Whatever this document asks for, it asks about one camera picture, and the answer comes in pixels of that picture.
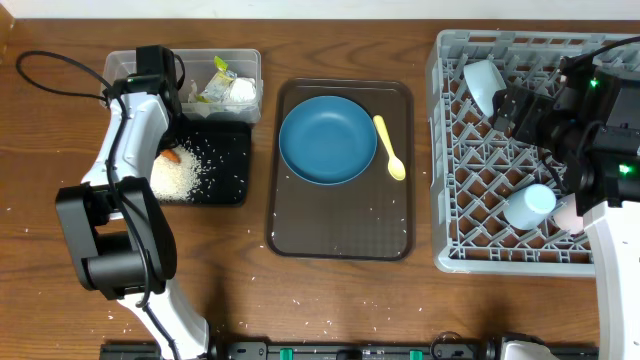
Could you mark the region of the silver green snack wrapper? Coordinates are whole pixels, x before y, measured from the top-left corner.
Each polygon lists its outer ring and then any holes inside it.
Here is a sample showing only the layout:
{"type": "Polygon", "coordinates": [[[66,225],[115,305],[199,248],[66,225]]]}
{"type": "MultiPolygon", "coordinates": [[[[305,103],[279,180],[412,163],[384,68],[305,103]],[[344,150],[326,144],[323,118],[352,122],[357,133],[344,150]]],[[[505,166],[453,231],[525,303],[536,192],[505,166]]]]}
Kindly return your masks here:
{"type": "Polygon", "coordinates": [[[195,96],[197,102],[220,103],[230,92],[237,74],[229,69],[229,65],[219,56],[214,57],[216,73],[207,83],[204,90],[195,96]]]}

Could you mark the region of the orange carrot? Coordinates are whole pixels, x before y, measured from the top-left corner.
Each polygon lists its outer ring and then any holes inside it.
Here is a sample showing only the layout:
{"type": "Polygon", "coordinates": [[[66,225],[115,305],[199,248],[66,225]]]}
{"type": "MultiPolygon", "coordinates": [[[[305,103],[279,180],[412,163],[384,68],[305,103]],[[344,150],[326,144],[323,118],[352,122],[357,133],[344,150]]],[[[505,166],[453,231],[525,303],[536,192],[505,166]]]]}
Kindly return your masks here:
{"type": "Polygon", "coordinates": [[[178,156],[178,154],[176,152],[174,152],[173,150],[171,150],[171,149],[166,149],[166,150],[162,151],[160,153],[160,155],[162,157],[166,158],[167,160],[175,163],[175,164],[180,164],[181,163],[181,159],[178,156]]]}

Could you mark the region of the light blue bowl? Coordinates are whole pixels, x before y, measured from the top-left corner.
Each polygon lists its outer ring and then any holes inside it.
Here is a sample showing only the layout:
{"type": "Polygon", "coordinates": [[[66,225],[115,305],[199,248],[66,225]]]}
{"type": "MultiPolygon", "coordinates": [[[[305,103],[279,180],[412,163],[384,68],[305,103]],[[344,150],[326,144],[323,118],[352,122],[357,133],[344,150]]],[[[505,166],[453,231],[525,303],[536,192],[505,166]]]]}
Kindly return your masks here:
{"type": "Polygon", "coordinates": [[[487,117],[493,116],[493,97],[507,89],[497,66],[490,60],[481,60],[465,65],[463,75],[472,99],[481,112],[487,117]]]}

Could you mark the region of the white tissue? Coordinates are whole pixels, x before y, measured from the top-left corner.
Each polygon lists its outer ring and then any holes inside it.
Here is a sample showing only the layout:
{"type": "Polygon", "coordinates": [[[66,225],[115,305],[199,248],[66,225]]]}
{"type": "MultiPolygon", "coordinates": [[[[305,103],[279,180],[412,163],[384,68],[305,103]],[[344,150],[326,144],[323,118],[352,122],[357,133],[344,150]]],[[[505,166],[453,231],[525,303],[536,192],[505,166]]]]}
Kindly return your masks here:
{"type": "Polygon", "coordinates": [[[203,113],[204,110],[208,110],[210,113],[240,113],[253,106],[257,95],[255,81],[252,78],[246,77],[237,77],[233,82],[230,92],[220,103],[197,102],[195,96],[201,92],[198,91],[197,85],[192,83],[191,92],[187,100],[189,104],[194,104],[195,109],[201,113],[203,113]]]}

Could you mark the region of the light blue plastic cup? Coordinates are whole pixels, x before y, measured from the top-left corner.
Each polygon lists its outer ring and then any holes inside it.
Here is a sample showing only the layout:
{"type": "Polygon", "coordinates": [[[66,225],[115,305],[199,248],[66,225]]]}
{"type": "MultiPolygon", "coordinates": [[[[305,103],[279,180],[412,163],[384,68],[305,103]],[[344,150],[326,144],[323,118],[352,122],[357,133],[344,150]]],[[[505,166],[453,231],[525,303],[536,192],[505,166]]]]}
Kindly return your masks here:
{"type": "Polygon", "coordinates": [[[555,209],[556,196],[546,185],[533,184],[511,194],[506,202],[506,221],[519,230],[532,230],[555,209]]]}

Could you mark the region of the pink plastic cup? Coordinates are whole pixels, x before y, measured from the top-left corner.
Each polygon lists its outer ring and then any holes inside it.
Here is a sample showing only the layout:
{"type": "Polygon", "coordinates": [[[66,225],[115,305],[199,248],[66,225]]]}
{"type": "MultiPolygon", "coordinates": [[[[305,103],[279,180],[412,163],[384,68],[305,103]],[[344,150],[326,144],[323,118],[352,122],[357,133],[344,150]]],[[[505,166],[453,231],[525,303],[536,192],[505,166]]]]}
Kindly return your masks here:
{"type": "Polygon", "coordinates": [[[577,202],[574,194],[559,199],[556,209],[552,213],[552,220],[557,227],[571,235],[577,235],[584,230],[583,218],[577,214],[577,202]]]}

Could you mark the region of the yellow plastic spoon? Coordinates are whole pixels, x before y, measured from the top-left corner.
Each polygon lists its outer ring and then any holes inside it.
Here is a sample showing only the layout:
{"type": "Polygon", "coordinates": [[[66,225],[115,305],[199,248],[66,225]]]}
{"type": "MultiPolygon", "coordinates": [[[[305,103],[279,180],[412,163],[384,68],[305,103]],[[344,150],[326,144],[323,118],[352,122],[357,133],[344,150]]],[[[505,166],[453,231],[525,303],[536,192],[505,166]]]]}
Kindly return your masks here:
{"type": "Polygon", "coordinates": [[[390,176],[396,181],[403,181],[406,178],[406,169],[404,163],[395,154],[384,118],[381,115],[375,115],[373,123],[388,155],[387,170],[390,176]]]}

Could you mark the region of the dark blue plate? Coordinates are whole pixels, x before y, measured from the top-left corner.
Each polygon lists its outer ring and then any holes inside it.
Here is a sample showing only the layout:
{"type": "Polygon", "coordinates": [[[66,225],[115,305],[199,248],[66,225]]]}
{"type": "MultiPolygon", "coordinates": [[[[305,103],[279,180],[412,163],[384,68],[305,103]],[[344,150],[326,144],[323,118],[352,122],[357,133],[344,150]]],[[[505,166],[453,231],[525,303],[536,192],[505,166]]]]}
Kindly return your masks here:
{"type": "Polygon", "coordinates": [[[284,118],[278,144],[287,167],[317,185],[338,185],[363,173],[377,151],[377,134],[367,111],[340,96],[316,96],[284,118]]]}

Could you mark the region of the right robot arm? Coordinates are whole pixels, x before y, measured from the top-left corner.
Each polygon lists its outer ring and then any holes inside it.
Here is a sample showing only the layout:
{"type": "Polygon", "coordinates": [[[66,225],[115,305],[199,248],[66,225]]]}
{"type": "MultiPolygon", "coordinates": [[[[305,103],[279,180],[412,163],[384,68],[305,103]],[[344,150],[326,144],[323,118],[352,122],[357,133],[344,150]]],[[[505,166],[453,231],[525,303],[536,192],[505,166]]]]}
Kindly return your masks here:
{"type": "Polygon", "coordinates": [[[595,266],[602,359],[639,356],[639,75],[564,58],[554,97],[509,85],[494,127],[550,151],[565,168],[595,266]]]}

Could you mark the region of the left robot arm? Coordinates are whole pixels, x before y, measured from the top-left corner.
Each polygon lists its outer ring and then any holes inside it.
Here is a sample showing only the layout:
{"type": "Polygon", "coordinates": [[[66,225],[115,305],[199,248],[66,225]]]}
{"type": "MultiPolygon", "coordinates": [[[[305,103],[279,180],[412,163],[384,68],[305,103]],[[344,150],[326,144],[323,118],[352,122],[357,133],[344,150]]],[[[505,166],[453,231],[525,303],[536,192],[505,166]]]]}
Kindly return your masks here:
{"type": "Polygon", "coordinates": [[[182,83],[130,75],[106,85],[110,124],[80,184],[59,190],[56,211],[81,285],[133,312],[164,359],[208,356],[209,325],[175,278],[177,249],[150,187],[153,163],[182,110],[182,83]]]}

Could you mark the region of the grey dishwasher rack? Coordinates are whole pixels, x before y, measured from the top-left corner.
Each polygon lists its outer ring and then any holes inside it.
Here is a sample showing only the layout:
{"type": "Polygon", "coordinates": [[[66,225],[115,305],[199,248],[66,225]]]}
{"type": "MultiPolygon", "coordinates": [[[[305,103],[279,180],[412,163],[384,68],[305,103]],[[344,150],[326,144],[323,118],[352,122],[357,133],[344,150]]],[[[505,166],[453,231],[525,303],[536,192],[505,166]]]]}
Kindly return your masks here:
{"type": "Polygon", "coordinates": [[[551,173],[565,168],[547,151],[493,129],[473,100],[465,66],[491,61],[509,85],[555,97],[564,56],[623,40],[621,34],[443,30],[426,65],[431,113],[430,188],[434,262],[447,273],[591,277],[587,234],[552,217],[520,230],[503,217],[508,197],[535,183],[558,193],[551,173]]]}

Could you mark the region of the clear plastic bin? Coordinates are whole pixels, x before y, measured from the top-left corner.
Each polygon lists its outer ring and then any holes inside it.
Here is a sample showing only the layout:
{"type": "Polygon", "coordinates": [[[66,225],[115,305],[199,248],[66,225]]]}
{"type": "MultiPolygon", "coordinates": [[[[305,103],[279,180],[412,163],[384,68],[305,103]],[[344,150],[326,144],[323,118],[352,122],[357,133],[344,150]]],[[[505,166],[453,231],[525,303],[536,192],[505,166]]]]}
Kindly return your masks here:
{"type": "Polygon", "coordinates": [[[183,113],[193,120],[234,120],[249,124],[261,118],[261,54],[255,49],[176,49],[182,58],[176,74],[185,77],[179,91],[183,113]],[[211,96],[210,81],[225,62],[237,78],[220,98],[211,96]]]}

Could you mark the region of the brown serving tray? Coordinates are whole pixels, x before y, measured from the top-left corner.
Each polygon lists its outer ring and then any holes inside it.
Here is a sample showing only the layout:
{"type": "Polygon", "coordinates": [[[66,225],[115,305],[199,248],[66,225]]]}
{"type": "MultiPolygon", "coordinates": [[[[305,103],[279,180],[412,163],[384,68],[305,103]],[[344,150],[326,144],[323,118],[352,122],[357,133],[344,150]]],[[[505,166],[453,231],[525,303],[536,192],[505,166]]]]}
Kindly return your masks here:
{"type": "Polygon", "coordinates": [[[285,164],[273,148],[266,242],[276,254],[323,259],[399,261],[415,243],[414,107],[410,90],[393,81],[304,79],[280,89],[275,124],[314,96],[352,100],[369,115],[384,118],[406,177],[393,179],[379,148],[367,169],[340,185],[310,183],[285,164]]]}

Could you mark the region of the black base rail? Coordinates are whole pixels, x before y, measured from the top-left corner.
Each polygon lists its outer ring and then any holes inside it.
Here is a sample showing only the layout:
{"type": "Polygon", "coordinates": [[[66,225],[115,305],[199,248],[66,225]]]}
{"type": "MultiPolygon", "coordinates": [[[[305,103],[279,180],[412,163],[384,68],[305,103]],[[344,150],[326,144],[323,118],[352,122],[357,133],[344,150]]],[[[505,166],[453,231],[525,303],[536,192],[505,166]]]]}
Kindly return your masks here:
{"type": "MultiPolygon", "coordinates": [[[[551,354],[564,360],[598,359],[597,347],[551,347],[551,354]]],[[[349,345],[274,345],[263,342],[236,342],[219,346],[208,358],[222,360],[479,360],[489,358],[486,350],[475,344],[436,344],[434,346],[349,346],[349,345]]],[[[100,360],[161,359],[157,345],[103,344],[100,360]]]]}

